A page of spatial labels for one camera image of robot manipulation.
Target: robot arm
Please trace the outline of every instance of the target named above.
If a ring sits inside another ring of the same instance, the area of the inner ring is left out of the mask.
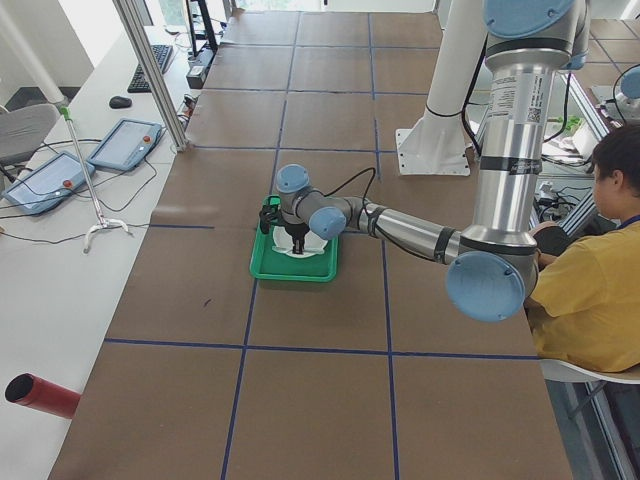
[[[356,197],[325,197],[304,168],[278,172],[282,218],[324,239],[346,226],[450,264],[447,291],[465,314],[498,321],[516,313],[537,281],[528,234],[555,72],[579,68],[588,40],[587,0],[485,0],[486,65],[493,74],[473,223],[462,232]]]

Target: black hair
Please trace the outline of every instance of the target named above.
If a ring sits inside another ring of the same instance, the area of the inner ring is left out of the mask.
[[[593,149],[591,161],[598,167],[600,180],[620,170],[640,195],[640,126],[625,125],[609,132]]]

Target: chair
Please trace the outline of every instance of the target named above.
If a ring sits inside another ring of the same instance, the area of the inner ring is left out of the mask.
[[[49,103],[32,105],[12,112],[0,109],[0,171],[13,181],[5,167],[26,162],[60,118]]]
[[[631,367],[623,372],[604,373],[587,370],[563,360],[543,358],[540,360],[540,367],[546,380],[566,383],[599,382],[591,393],[569,413],[570,419],[573,419],[609,382],[640,385],[640,365]]]

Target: keyboard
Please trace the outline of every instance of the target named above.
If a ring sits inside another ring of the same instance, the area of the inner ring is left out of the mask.
[[[169,59],[171,58],[171,51],[173,50],[173,47],[171,45],[151,45],[151,49],[158,61],[160,71],[162,73],[166,72],[167,68],[169,68]],[[149,83],[142,71],[142,65],[138,64],[136,71],[133,74],[133,78],[131,79],[131,83],[129,83],[129,87],[127,88],[127,92],[144,93],[150,91],[151,88],[149,87]]]

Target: computer mouse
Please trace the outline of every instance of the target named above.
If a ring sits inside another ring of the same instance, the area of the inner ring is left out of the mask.
[[[109,106],[111,108],[129,108],[131,106],[131,99],[127,97],[121,97],[116,95],[109,100]]]

